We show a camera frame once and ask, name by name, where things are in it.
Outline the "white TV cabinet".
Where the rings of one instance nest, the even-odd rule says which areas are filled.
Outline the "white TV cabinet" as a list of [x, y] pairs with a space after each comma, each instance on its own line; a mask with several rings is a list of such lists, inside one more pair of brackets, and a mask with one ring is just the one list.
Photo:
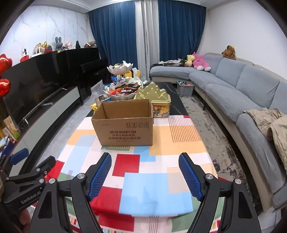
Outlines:
[[29, 172], [36, 166], [48, 143], [82, 103], [77, 87], [61, 90], [50, 101], [53, 105], [35, 111], [24, 128], [24, 134], [13, 147], [12, 154], [28, 149], [29, 156], [12, 166], [12, 176]]

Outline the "yellow bear toy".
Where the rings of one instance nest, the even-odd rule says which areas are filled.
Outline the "yellow bear toy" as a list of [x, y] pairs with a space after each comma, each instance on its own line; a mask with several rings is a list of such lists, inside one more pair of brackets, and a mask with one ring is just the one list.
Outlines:
[[97, 103], [92, 104], [90, 107], [91, 107], [91, 109], [93, 110], [94, 113], [95, 113], [95, 112], [97, 111], [97, 109], [98, 109]]

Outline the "black television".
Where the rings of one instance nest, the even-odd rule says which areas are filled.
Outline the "black television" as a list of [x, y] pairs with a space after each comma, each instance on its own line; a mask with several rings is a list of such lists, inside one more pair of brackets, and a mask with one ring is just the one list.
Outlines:
[[67, 78], [60, 70], [59, 55], [57, 52], [38, 55], [5, 72], [11, 89], [4, 97], [4, 103], [16, 124], [40, 102], [67, 85]]

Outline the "colourful patterned tablecloth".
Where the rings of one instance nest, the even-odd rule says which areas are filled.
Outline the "colourful patterned tablecloth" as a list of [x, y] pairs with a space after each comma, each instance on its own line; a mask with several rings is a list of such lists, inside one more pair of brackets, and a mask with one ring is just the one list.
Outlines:
[[178, 166], [186, 152], [205, 173], [216, 170], [190, 117], [154, 119], [151, 146], [104, 147], [90, 117], [77, 127], [46, 179], [70, 180], [103, 153], [112, 165], [91, 202], [104, 232], [187, 232], [199, 207]]

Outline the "clear jar of nuts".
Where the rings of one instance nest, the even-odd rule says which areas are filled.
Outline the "clear jar of nuts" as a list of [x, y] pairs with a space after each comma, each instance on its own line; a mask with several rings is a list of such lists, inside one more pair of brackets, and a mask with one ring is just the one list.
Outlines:
[[95, 102], [96, 102], [97, 107], [100, 107], [102, 102], [107, 102], [107, 101], [111, 101], [111, 96], [108, 94], [100, 94], [95, 97]]

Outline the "brown cardboard box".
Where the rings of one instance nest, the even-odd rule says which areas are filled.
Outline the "brown cardboard box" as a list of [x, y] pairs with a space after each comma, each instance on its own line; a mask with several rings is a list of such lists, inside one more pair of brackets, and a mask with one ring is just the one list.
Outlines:
[[153, 144], [153, 113], [150, 100], [103, 102], [91, 121], [102, 146]]

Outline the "tiered white snack bowl stand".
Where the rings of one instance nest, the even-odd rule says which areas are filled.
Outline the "tiered white snack bowl stand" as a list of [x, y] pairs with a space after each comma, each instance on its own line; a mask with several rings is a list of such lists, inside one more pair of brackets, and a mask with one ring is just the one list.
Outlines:
[[108, 66], [107, 70], [111, 74], [111, 83], [104, 87], [104, 92], [110, 95], [112, 101], [134, 99], [139, 88], [146, 84], [140, 78], [140, 71], [132, 63], [122, 61]]

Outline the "grey bunny plush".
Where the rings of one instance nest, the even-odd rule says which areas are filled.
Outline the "grey bunny plush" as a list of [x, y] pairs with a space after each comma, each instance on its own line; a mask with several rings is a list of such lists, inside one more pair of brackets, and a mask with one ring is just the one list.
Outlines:
[[63, 46], [61, 37], [55, 37], [55, 45], [56, 45], [56, 50], [60, 51]]

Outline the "grey sectional sofa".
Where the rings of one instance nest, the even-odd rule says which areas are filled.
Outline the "grey sectional sofa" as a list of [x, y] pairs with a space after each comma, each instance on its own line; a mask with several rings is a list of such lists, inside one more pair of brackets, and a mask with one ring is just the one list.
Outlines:
[[249, 110], [286, 112], [286, 80], [244, 59], [207, 53], [209, 72], [192, 67], [152, 65], [154, 82], [190, 81], [241, 151], [264, 210], [286, 206], [286, 170], [275, 145], [258, 129]]

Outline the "gold mountain lid tin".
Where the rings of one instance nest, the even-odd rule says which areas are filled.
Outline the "gold mountain lid tin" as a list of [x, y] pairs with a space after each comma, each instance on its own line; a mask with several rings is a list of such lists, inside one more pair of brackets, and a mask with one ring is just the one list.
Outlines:
[[134, 99], [147, 99], [151, 101], [153, 117], [169, 117], [171, 97], [165, 89], [151, 82], [146, 87], [140, 87]]

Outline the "grey storage bin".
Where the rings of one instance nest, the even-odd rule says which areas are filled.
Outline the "grey storage bin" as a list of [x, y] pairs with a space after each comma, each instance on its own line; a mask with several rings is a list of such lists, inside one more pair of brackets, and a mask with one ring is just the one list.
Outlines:
[[194, 87], [191, 82], [177, 81], [177, 91], [181, 97], [191, 97]]

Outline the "pink plush toy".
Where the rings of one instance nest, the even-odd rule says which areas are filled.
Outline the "pink plush toy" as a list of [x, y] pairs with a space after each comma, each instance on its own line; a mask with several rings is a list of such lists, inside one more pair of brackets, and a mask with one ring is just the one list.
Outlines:
[[211, 67], [204, 60], [204, 55], [199, 55], [199, 54], [196, 54], [194, 52], [193, 56], [195, 57], [195, 60], [193, 61], [194, 69], [199, 70], [199, 71], [206, 71], [206, 72], [210, 72], [211, 71]]

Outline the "brown teddy bear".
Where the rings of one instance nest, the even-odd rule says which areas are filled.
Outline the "brown teddy bear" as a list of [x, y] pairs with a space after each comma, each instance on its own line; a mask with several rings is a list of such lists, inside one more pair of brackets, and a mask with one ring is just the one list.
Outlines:
[[234, 46], [228, 45], [227, 48], [222, 52], [222, 55], [224, 58], [235, 60], [236, 55]]

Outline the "yellow plush toy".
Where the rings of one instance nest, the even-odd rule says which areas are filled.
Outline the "yellow plush toy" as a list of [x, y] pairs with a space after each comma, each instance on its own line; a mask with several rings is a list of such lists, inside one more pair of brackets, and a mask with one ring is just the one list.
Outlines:
[[191, 55], [191, 54], [188, 54], [186, 56], [186, 61], [185, 61], [185, 66], [187, 67], [191, 67], [193, 65], [193, 61], [195, 60], [195, 56], [194, 55]]

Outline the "blue curtains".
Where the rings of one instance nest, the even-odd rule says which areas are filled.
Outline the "blue curtains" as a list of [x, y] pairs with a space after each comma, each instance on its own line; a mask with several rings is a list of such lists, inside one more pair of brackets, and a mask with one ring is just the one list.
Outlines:
[[[151, 32], [147, 38], [156, 41], [158, 49], [151, 49], [159, 55], [153, 56], [152, 62], [181, 58], [198, 50], [203, 35], [206, 8], [183, 1], [156, 1], [158, 19], [150, 17], [158, 23], [159, 28]], [[125, 1], [103, 6], [88, 13], [92, 35], [102, 58], [110, 65], [123, 60], [139, 65], [142, 55], [137, 37], [144, 39], [136, 31], [136, 2]]]

